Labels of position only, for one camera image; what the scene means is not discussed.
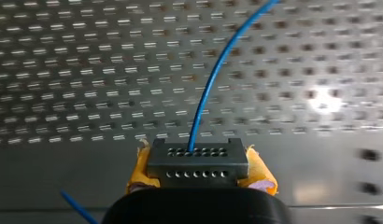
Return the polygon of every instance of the metal panel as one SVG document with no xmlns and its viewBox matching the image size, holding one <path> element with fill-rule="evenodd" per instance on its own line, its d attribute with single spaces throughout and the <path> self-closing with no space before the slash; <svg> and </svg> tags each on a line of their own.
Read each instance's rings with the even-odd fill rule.
<svg viewBox="0 0 383 224">
<path fill-rule="evenodd" d="M 96 220 L 102 220 L 104 218 L 105 212 L 91 212 L 91 215 L 96 218 Z M 86 221 L 76 212 L 64 210 L 49 212 L 35 211 L 27 213 L 0 213 L 0 223 L 84 224 Z"/>
<path fill-rule="evenodd" d="M 0 1 L 0 209 L 65 207 L 60 188 L 108 206 L 136 139 L 187 141 L 213 63 L 261 4 Z M 214 89 L 199 141 L 255 144 L 285 203 L 383 203 L 383 0 L 283 0 Z"/>
<path fill-rule="evenodd" d="M 329 223 L 383 223 L 383 209 L 374 207 L 342 207 L 342 208 L 294 208 L 292 209 L 295 223 L 317 224 Z"/>
</svg>

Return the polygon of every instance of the electronic component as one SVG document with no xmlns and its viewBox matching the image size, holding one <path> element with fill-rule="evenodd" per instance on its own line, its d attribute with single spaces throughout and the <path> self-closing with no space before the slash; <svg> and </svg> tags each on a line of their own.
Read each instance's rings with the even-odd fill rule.
<svg viewBox="0 0 383 224">
<path fill-rule="evenodd" d="M 248 177 L 248 160 L 241 139 L 228 143 L 198 143 L 194 151 L 186 143 L 156 139 L 150 150 L 147 174 L 159 178 L 164 188 L 235 187 Z"/>
</svg>

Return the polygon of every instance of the hole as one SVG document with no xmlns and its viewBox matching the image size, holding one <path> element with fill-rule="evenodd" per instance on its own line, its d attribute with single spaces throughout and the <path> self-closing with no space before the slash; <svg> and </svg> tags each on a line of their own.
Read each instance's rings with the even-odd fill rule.
<svg viewBox="0 0 383 224">
<path fill-rule="evenodd" d="M 254 29 L 254 30 L 262 30 L 263 29 L 263 25 L 260 22 L 255 22 L 252 25 L 252 29 Z"/>
<path fill-rule="evenodd" d="M 253 6 L 260 5 L 262 3 L 261 0 L 249 0 L 250 4 Z"/>
<path fill-rule="evenodd" d="M 175 172 L 175 176 L 176 176 L 177 178 L 180 178 L 180 177 L 182 176 L 182 173 L 181 173 L 180 171 L 176 171 L 176 172 Z"/>
<path fill-rule="evenodd" d="M 298 7 L 284 7 L 284 10 L 288 14 L 297 14 L 299 12 L 299 8 Z"/>
<path fill-rule="evenodd" d="M 332 121 L 340 121 L 343 120 L 344 115 L 338 112 L 333 112 L 332 113 Z"/>
<path fill-rule="evenodd" d="M 209 121 L 209 124 L 212 126 L 220 126 L 220 125 L 223 125 L 223 123 L 224 123 L 224 119 L 221 119 L 221 118 L 216 118 Z"/>
<path fill-rule="evenodd" d="M 380 188 L 377 185 L 372 183 L 361 183 L 360 188 L 363 193 L 367 193 L 371 195 L 381 194 Z"/>
<path fill-rule="evenodd" d="M 380 154 L 372 149 L 361 149 L 361 159 L 367 160 L 367 161 L 379 161 L 380 160 Z"/>
<path fill-rule="evenodd" d="M 178 35 L 189 35 L 191 33 L 191 29 L 189 27 L 178 27 L 175 31 Z"/>
<path fill-rule="evenodd" d="M 316 98 L 316 92 L 315 91 L 307 91 L 305 93 L 305 97 L 307 99 L 314 99 L 314 98 Z"/>
<path fill-rule="evenodd" d="M 197 1 L 197 7 L 212 7 L 212 3 L 208 1 Z"/>
<path fill-rule="evenodd" d="M 185 10 L 188 9 L 188 5 L 183 2 L 175 2 L 172 4 L 174 10 Z"/>
<path fill-rule="evenodd" d="M 227 171 L 222 171 L 222 172 L 220 172 L 220 176 L 221 176 L 221 177 L 227 177 L 227 176 L 229 176 L 229 172 L 227 172 Z"/>
<path fill-rule="evenodd" d="M 203 177 L 209 177 L 209 171 L 204 171 L 203 172 Z"/>
<path fill-rule="evenodd" d="M 377 29 L 376 29 L 376 27 L 361 28 L 361 32 L 364 35 L 373 35 L 377 32 Z"/>
<path fill-rule="evenodd" d="M 375 2 L 362 2 L 362 3 L 360 3 L 360 6 L 361 6 L 361 8 L 372 9 L 376 6 L 376 3 Z"/>
<path fill-rule="evenodd" d="M 258 77 L 258 78 L 267 77 L 267 71 L 266 70 L 258 70 L 255 72 L 255 77 Z"/>
<path fill-rule="evenodd" d="M 373 18 L 375 19 L 375 21 L 378 21 L 378 22 L 383 21 L 383 15 L 375 15 Z"/>
<path fill-rule="evenodd" d="M 305 44 L 305 45 L 302 45 L 302 50 L 304 50 L 304 51 L 313 51 L 314 50 L 314 46 L 310 45 L 310 44 Z"/>
<path fill-rule="evenodd" d="M 323 23 L 327 25 L 336 25 L 336 20 L 334 18 L 326 18 L 322 20 Z"/>
<path fill-rule="evenodd" d="M 232 96 L 233 103 L 243 103 L 245 102 L 244 96 L 242 94 L 236 94 Z"/>
<path fill-rule="evenodd" d="M 240 56 L 241 55 L 241 49 L 232 49 L 230 51 L 230 56 L 235 57 L 235 56 Z"/>
<path fill-rule="evenodd" d="M 362 55 L 362 58 L 363 59 L 375 59 L 375 58 L 377 58 L 377 54 L 374 52 L 364 53 Z"/>
<path fill-rule="evenodd" d="M 291 70 L 290 69 L 281 69 L 281 70 L 279 70 L 279 75 L 282 77 L 290 77 L 291 76 Z"/>
<path fill-rule="evenodd" d="M 327 59 L 326 55 L 317 55 L 314 57 L 314 60 L 317 62 L 325 62 Z"/>
<path fill-rule="evenodd" d="M 313 31 L 310 31 L 310 34 L 311 34 L 311 36 L 314 36 L 314 37 L 324 37 L 324 36 L 326 36 L 326 31 L 313 30 Z"/>
<path fill-rule="evenodd" d="M 246 125 L 248 124 L 248 121 L 245 118 L 236 118 L 234 119 L 235 125 Z"/>
<path fill-rule="evenodd" d="M 338 72 L 339 71 L 338 71 L 337 67 L 335 67 L 335 66 L 331 66 L 331 67 L 328 68 L 328 73 L 329 74 L 337 74 Z"/>
<path fill-rule="evenodd" d="M 233 6 L 235 6 L 235 0 L 224 0 L 224 1 L 222 1 L 222 3 L 226 7 L 233 7 Z"/>
<path fill-rule="evenodd" d="M 350 8 L 349 4 L 345 4 L 345 3 L 335 4 L 333 5 L 333 7 L 334 9 L 341 10 L 341 11 L 349 10 Z"/>
<path fill-rule="evenodd" d="M 337 49 L 337 45 L 336 45 L 336 43 L 327 43 L 325 45 L 325 48 L 330 49 L 330 50 L 334 50 L 334 49 Z"/>
<path fill-rule="evenodd" d="M 214 27 L 210 25 L 200 26 L 199 30 L 200 30 L 200 33 L 213 33 L 215 31 Z"/>
<path fill-rule="evenodd" d="M 253 50 L 253 52 L 254 52 L 255 54 L 264 54 L 264 53 L 265 53 L 265 48 L 262 47 L 262 46 L 259 46 L 259 47 L 256 47 L 256 48 Z"/>
<path fill-rule="evenodd" d="M 295 57 L 288 58 L 288 61 L 290 63 L 301 63 L 303 60 L 304 60 L 303 57 L 300 57 L 300 56 L 295 56 Z"/>
<path fill-rule="evenodd" d="M 218 176 L 219 176 L 219 172 L 218 171 L 212 172 L 212 177 L 218 177 Z"/>
<path fill-rule="evenodd" d="M 288 53 L 290 51 L 290 48 L 287 45 L 282 45 L 277 48 L 277 51 L 279 53 Z"/>
<path fill-rule="evenodd" d="M 230 73 L 230 77 L 232 79 L 242 79 L 242 78 L 244 78 L 243 74 L 240 71 L 234 71 L 234 72 Z"/>
<path fill-rule="evenodd" d="M 349 43 L 349 46 L 352 49 L 363 49 L 363 44 L 360 41 L 352 41 Z"/>
<path fill-rule="evenodd" d="M 149 7 L 150 7 L 150 10 L 154 11 L 154 12 L 165 11 L 165 6 L 163 6 L 160 3 L 158 3 L 158 4 L 151 4 Z"/>
<path fill-rule="evenodd" d="M 200 171 L 194 171 L 194 173 L 192 174 L 194 177 L 198 178 L 200 177 L 201 175 L 201 172 Z"/>
<path fill-rule="evenodd" d="M 361 23 L 361 18 L 357 16 L 351 16 L 348 18 L 350 23 Z"/>
<path fill-rule="evenodd" d="M 315 70 L 314 70 L 314 68 L 307 67 L 307 68 L 303 69 L 303 73 L 307 76 L 313 76 L 313 75 L 315 75 Z"/>
<path fill-rule="evenodd" d="M 290 91 L 283 91 L 279 94 L 281 100 L 291 100 L 293 99 L 292 93 Z"/>
<path fill-rule="evenodd" d="M 355 120 L 365 120 L 367 119 L 367 113 L 364 111 L 355 111 L 353 118 Z"/>
<path fill-rule="evenodd" d="M 275 21 L 276 28 L 285 29 L 288 27 L 288 23 L 285 21 Z"/>
<path fill-rule="evenodd" d="M 380 224 L 381 222 L 376 217 L 363 216 L 361 220 L 362 224 Z"/>
<path fill-rule="evenodd" d="M 237 10 L 234 15 L 236 17 L 248 17 L 249 12 L 247 10 Z"/>
<path fill-rule="evenodd" d="M 226 32 L 235 32 L 237 30 L 238 26 L 236 24 L 224 24 L 223 25 L 223 31 Z"/>
<path fill-rule="evenodd" d="M 260 101 L 269 101 L 270 99 L 269 99 L 269 95 L 267 94 L 267 93 L 265 93 L 265 92 L 263 92 L 263 93 L 258 93 L 258 100 L 260 100 Z"/>
<path fill-rule="evenodd" d="M 266 39 L 266 40 L 274 40 L 277 38 L 277 35 L 274 35 L 274 34 L 268 34 L 268 35 L 261 35 L 262 38 Z"/>
<path fill-rule="evenodd" d="M 340 97 L 340 90 L 331 90 L 330 94 L 332 97 Z"/>
<path fill-rule="evenodd" d="M 309 20 L 309 19 L 300 19 L 300 20 L 297 20 L 297 23 L 301 26 L 312 26 L 313 25 L 313 21 Z"/>
<path fill-rule="evenodd" d="M 325 8 L 321 5 L 318 5 L 318 6 L 309 6 L 308 7 L 310 10 L 312 11 L 316 11 L 316 12 L 322 12 L 325 10 Z"/>
</svg>

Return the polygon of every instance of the perforated metal sheet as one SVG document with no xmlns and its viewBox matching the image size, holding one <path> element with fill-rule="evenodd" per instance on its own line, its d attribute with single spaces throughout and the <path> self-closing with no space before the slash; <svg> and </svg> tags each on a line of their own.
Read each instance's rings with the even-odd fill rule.
<svg viewBox="0 0 383 224">
<path fill-rule="evenodd" d="M 187 141 L 213 63 L 261 4 L 0 1 L 0 209 L 63 207 L 64 182 L 108 206 L 135 139 Z M 287 204 L 382 204 L 383 0 L 283 0 L 240 39 L 203 120 L 201 141 L 255 144 Z"/>
</svg>

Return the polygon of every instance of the metal surface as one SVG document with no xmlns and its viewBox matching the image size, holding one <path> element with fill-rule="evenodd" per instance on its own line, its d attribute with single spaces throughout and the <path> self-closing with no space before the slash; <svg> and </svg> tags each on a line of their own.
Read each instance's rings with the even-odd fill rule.
<svg viewBox="0 0 383 224">
<path fill-rule="evenodd" d="M 105 211 L 90 212 L 96 220 L 100 221 L 104 218 Z M 34 211 L 27 213 L 0 213 L 0 223 L 52 223 L 52 224 L 85 224 L 86 220 L 74 211 Z"/>
<path fill-rule="evenodd" d="M 65 207 L 60 188 L 114 202 L 135 139 L 187 141 L 206 76 L 260 5 L 0 1 L 0 209 Z M 383 0 L 282 1 L 203 120 L 201 141 L 255 144 L 287 204 L 383 203 Z"/>
<path fill-rule="evenodd" d="M 317 208 L 292 209 L 295 223 L 309 223 L 313 219 L 317 224 L 329 223 L 383 223 L 383 209 L 373 207 L 343 207 L 343 208 Z"/>
</svg>

